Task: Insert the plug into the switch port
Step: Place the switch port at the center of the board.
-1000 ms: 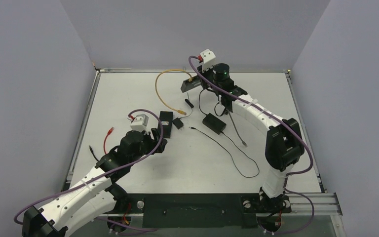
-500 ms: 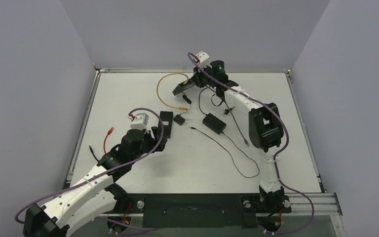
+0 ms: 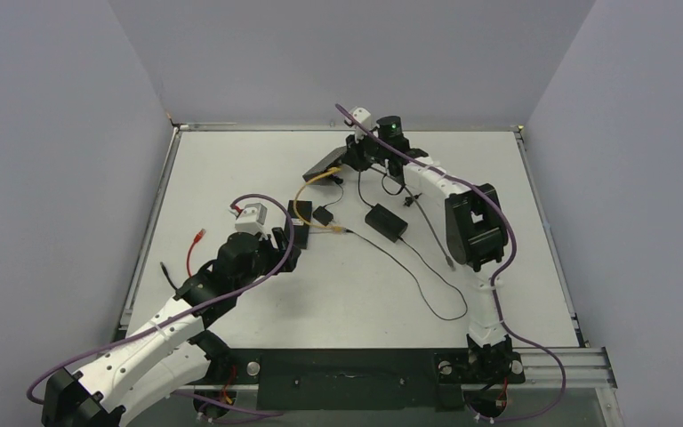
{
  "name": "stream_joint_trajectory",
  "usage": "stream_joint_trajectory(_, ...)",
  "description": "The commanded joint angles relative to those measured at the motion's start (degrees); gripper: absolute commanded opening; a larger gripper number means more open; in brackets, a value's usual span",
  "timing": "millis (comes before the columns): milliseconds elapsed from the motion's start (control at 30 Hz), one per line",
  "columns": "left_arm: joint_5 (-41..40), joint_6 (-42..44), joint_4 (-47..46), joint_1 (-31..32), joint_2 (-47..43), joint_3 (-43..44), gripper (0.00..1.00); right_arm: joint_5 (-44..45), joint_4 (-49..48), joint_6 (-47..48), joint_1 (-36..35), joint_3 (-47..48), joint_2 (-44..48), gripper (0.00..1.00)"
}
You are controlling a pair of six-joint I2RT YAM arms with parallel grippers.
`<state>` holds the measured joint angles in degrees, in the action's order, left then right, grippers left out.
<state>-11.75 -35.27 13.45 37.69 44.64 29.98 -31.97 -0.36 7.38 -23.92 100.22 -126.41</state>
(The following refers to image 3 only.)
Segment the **large black network switch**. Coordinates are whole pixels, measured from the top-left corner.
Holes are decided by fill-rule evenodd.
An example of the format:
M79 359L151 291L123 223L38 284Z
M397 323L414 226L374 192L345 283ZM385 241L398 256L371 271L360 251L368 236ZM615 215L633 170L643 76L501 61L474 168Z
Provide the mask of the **large black network switch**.
M306 173L302 175L306 183L318 175L327 172L334 167L342 166L342 160L347 152L345 147L338 147L333 149L329 154L324 156L315 165L313 165Z

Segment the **small black labelled switch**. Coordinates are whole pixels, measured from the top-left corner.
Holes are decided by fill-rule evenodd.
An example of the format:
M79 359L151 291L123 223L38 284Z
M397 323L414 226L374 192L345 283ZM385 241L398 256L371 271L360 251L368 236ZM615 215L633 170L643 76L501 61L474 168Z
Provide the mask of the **small black labelled switch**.
M287 202L287 212L291 216L291 220L284 226L284 233L289 236L290 230L294 232L294 245L305 250L309 243L310 226L302 221L304 218L307 222L311 220L312 202L308 200L298 200L294 203L292 200Z

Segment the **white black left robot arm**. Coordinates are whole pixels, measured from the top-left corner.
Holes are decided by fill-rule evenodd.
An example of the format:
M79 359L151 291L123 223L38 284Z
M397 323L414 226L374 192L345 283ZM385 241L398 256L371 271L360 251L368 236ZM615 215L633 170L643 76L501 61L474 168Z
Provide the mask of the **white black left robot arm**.
M126 426L182 386L229 373L229 347L210 326L235 308L246 290L282 272L301 256L280 228L271 236L235 232L175 290L132 336L99 351L94 361L48 378L44 426Z

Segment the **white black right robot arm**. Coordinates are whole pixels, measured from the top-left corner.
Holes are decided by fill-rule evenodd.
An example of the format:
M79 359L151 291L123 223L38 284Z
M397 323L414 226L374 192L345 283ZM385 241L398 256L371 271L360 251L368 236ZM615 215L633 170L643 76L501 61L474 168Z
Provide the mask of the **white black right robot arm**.
M353 130L345 140L342 162L358 172L380 165L401 188L423 196L430 204L423 215L432 228L442 228L435 233L437 239L467 278L468 374L480 383L521 379L524 367L505 325L497 284L516 257L516 236L495 187L449 173L411 144L399 116L374 118L360 107L342 114Z

